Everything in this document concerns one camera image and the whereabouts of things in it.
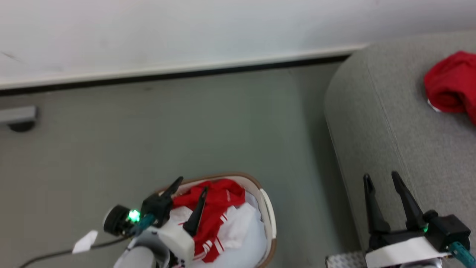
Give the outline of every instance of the sofa cushion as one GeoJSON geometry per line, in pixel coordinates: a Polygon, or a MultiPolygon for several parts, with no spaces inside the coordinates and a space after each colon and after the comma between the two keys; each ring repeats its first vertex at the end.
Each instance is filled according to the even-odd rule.
{"type": "Polygon", "coordinates": [[[405,229],[392,170],[424,212],[455,214],[476,241],[476,126],[466,114],[435,112],[423,84],[433,65],[459,50],[476,52],[476,31],[375,44],[343,63],[329,86],[327,124],[365,249],[364,173],[392,230],[405,229]]]}

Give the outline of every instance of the red cloth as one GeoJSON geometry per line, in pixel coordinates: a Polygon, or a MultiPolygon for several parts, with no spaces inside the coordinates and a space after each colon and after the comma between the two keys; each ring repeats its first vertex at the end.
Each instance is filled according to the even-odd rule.
{"type": "Polygon", "coordinates": [[[459,51],[425,75],[430,103],[448,113],[468,113],[476,124],[476,54],[459,51]]]}
{"type": "MultiPolygon", "coordinates": [[[[194,210],[197,207],[198,198],[206,186],[208,186],[208,193],[202,219],[198,226],[197,235],[193,237],[195,241],[195,256],[200,256],[200,259],[207,255],[212,244],[214,244],[218,230],[223,224],[220,217],[223,216],[228,207],[240,206],[245,203],[245,189],[230,179],[221,179],[218,181],[206,181],[192,187],[187,193],[173,199],[173,207],[186,206],[194,210]]],[[[213,254],[213,256],[207,255],[204,262],[212,262],[217,257],[218,254],[213,254]]]]}

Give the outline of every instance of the floor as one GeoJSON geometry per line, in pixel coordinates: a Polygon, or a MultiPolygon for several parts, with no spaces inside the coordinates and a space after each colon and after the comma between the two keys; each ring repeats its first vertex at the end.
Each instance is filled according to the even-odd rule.
{"type": "MultiPolygon", "coordinates": [[[[37,105],[28,133],[0,127],[0,267],[70,248],[116,204],[182,175],[241,171],[278,223],[272,268],[325,267],[359,248],[322,110],[339,63],[0,98],[37,105]]],[[[100,232],[98,241],[113,237],[100,232]]],[[[114,246],[35,268],[111,267],[114,246]]]]}

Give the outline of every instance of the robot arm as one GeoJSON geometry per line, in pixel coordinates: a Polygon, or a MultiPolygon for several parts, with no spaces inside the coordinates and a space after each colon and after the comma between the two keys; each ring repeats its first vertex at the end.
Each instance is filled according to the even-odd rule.
{"type": "Polygon", "coordinates": [[[146,198],[140,212],[117,205],[107,214],[104,231],[115,236],[134,237],[114,268],[149,268],[152,257],[159,267],[190,266],[195,253],[193,236],[200,224],[208,190],[203,190],[188,221],[178,226],[169,218],[172,195],[182,179],[179,177],[160,196],[152,194],[146,198]],[[173,260],[170,260],[170,252],[176,257],[173,260]]]}
{"type": "Polygon", "coordinates": [[[375,199],[372,180],[365,174],[364,190],[370,233],[369,250],[365,256],[367,267],[409,267],[410,264],[427,263],[429,260],[434,263],[433,260],[438,262],[441,258],[454,256],[466,267],[475,268],[476,261],[469,253],[469,228],[455,215],[439,216],[434,210],[423,214],[396,171],[392,172],[392,179],[402,199],[407,229],[390,230],[375,199]]]}

